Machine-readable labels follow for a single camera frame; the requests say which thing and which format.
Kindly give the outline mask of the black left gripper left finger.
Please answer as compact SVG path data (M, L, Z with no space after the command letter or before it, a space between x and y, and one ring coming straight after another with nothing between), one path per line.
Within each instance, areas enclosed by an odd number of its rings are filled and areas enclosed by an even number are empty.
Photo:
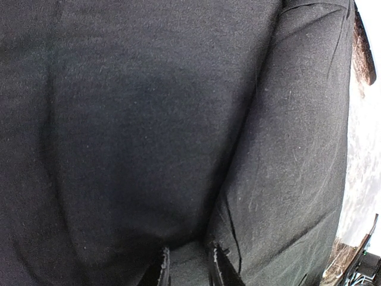
M170 286L170 250L167 247L146 270L139 286Z

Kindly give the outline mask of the black long sleeve shirt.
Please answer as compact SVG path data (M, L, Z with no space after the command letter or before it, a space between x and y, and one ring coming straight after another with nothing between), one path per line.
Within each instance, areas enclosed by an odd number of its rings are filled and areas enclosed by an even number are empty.
M1 284L319 285L353 1L2 1Z

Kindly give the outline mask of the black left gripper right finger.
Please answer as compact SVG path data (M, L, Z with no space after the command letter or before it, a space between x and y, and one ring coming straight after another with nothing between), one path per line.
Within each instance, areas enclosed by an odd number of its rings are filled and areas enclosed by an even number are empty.
M218 243L208 245L209 283L213 286L245 286Z

